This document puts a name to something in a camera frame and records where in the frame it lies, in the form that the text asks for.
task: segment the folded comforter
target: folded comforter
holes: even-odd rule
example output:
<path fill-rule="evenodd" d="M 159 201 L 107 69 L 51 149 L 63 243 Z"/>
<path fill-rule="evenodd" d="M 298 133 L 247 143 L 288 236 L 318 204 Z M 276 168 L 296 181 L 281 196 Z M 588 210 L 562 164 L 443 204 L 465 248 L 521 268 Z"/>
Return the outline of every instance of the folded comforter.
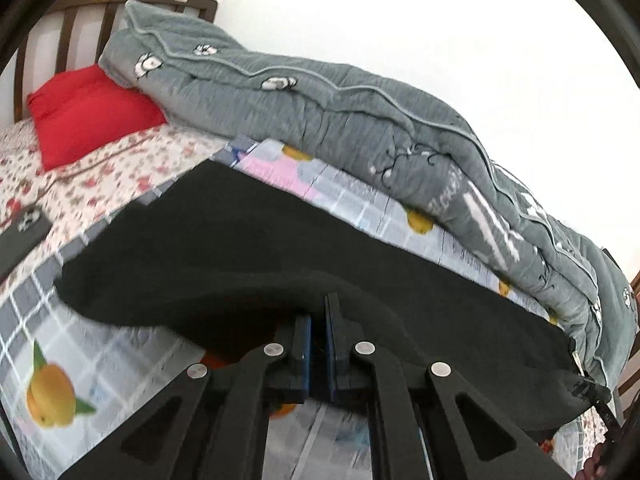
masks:
<path fill-rule="evenodd" d="M 623 273 L 545 212 L 449 105 L 359 68 L 250 52 L 220 28 L 134 0 L 100 66 L 176 124 L 272 137 L 423 210 L 536 298 L 615 387 L 638 312 Z"/>

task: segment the black mount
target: black mount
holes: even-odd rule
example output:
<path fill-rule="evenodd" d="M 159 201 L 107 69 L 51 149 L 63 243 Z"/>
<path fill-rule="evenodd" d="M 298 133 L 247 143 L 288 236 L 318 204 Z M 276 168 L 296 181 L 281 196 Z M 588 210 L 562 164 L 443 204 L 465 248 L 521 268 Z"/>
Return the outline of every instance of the black mount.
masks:
<path fill-rule="evenodd" d="M 375 347 L 335 294 L 325 317 L 318 358 L 332 400 L 366 410 L 373 480 L 569 478 L 448 364 L 409 365 Z M 61 479 L 260 480 L 270 410 L 308 398 L 311 341 L 299 316 L 235 365 L 191 365 Z"/>

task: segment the red pillow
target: red pillow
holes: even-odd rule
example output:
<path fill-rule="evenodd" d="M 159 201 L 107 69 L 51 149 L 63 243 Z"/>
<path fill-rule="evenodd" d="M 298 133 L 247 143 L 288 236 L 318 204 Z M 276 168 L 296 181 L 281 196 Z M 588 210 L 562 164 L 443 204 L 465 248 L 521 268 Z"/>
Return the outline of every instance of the red pillow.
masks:
<path fill-rule="evenodd" d="M 149 97 L 116 85 L 97 65 L 56 74 L 27 102 L 47 171 L 166 122 Z"/>

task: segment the phone case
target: phone case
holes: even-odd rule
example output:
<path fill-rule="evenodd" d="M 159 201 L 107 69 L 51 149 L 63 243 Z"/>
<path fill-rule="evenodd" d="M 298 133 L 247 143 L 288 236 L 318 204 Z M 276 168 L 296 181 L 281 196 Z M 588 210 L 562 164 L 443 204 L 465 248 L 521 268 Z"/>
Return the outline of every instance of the phone case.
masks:
<path fill-rule="evenodd" d="M 51 222 L 36 205 L 22 209 L 0 234 L 0 283 L 51 230 Z"/>

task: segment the fruit print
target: fruit print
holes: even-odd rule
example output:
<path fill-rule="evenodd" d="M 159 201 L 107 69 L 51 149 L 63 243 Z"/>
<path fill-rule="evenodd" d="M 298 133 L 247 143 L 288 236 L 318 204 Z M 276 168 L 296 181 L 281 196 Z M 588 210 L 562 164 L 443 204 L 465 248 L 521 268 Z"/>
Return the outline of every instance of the fruit print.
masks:
<path fill-rule="evenodd" d="M 406 221 L 409 224 L 409 227 L 419 235 L 427 234 L 433 229 L 433 220 L 418 213 L 414 209 L 406 210 Z"/>
<path fill-rule="evenodd" d="M 558 326 L 558 314 L 556 314 L 555 311 L 551 309 L 548 310 L 548 314 L 549 314 L 549 323 L 551 323 L 554 326 Z"/>
<path fill-rule="evenodd" d="M 297 404 L 281 404 L 276 410 L 272 411 L 269 418 L 284 418 L 297 408 Z"/>
<path fill-rule="evenodd" d="M 314 160 L 311 155 L 307 155 L 306 153 L 300 152 L 296 148 L 292 148 L 291 146 L 283 146 L 282 153 L 287 156 L 290 156 L 293 160 Z"/>
<path fill-rule="evenodd" d="M 33 375 L 26 393 L 27 409 L 41 428 L 69 426 L 76 415 L 91 415 L 95 408 L 78 399 L 65 371 L 47 363 L 37 341 L 33 342 Z"/>
<path fill-rule="evenodd" d="M 500 294 L 503 298 L 506 298 L 511 291 L 511 285 L 509 283 L 500 280 L 498 282 L 498 294 Z"/>

